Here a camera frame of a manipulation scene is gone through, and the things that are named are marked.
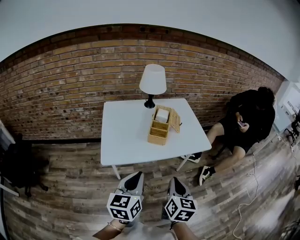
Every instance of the hand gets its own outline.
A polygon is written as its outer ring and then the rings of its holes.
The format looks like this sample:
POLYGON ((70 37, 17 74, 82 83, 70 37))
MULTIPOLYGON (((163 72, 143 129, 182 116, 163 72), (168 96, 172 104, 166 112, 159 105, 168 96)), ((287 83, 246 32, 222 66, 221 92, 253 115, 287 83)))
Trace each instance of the hand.
POLYGON ((242 115, 240 115, 239 112, 236 112, 236 113, 235 113, 235 116, 236 116, 236 121, 237 121, 237 122, 239 122, 239 121, 242 122, 242 121, 243 121, 243 117, 242 117, 242 115))
POLYGON ((245 126, 240 127, 240 131, 242 133, 245 133, 245 132, 247 132, 248 128, 249 128, 249 124, 245 123, 245 126))

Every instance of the white lampshade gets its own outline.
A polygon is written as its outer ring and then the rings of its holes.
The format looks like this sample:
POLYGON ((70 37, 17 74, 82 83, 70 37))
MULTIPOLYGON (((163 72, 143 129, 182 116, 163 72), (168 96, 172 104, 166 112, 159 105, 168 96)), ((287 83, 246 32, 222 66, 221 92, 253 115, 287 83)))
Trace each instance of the white lampshade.
POLYGON ((149 64, 145 67, 140 89, 148 94, 162 94, 167 90, 165 81, 165 68, 157 64, 149 64))

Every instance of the wicker basket lid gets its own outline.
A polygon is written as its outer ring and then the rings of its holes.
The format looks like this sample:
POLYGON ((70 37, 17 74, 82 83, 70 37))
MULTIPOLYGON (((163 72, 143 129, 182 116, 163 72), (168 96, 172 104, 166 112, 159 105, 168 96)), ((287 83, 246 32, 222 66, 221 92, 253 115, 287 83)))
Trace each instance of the wicker basket lid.
POLYGON ((175 129, 177 133, 180 132, 180 116, 176 113, 174 109, 171 110, 171 126, 175 129))

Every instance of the black and white pattern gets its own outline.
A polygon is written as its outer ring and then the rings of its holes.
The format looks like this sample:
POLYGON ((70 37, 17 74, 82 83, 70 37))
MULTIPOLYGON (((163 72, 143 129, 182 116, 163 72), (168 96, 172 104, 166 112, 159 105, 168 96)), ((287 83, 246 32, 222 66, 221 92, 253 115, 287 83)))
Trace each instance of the black and white pattern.
POLYGON ((169 217, 172 217, 174 213, 177 211, 178 207, 176 206, 175 202, 173 199, 169 202, 169 204, 166 207, 166 210, 169 213, 169 217))
POLYGON ((139 213, 140 210, 141 210, 141 204, 140 201, 137 200, 137 202, 130 209, 132 218, 135 218, 135 216, 139 213))
POLYGON ((112 215, 114 218, 121 218, 124 220, 129 220, 128 214, 124 210, 119 210, 119 209, 113 209, 111 208, 112 215))
POLYGON ((193 214, 194 212, 181 210, 178 213, 178 215, 174 218, 174 220, 187 222, 192 217, 193 214))
POLYGON ((127 208, 129 204, 130 196, 125 195, 115 195, 110 206, 127 208))
POLYGON ((180 203, 183 208, 196 209, 193 200, 181 198, 180 203))

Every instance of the black hair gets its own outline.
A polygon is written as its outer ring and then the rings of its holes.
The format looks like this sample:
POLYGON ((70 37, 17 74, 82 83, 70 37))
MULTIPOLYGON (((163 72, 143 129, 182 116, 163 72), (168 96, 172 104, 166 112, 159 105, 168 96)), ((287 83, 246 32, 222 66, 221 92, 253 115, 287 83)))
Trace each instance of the black hair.
POLYGON ((259 107, 265 108, 269 106, 273 106, 275 100, 275 96, 273 91, 267 87, 260 87, 258 89, 258 98, 257 105, 259 107))

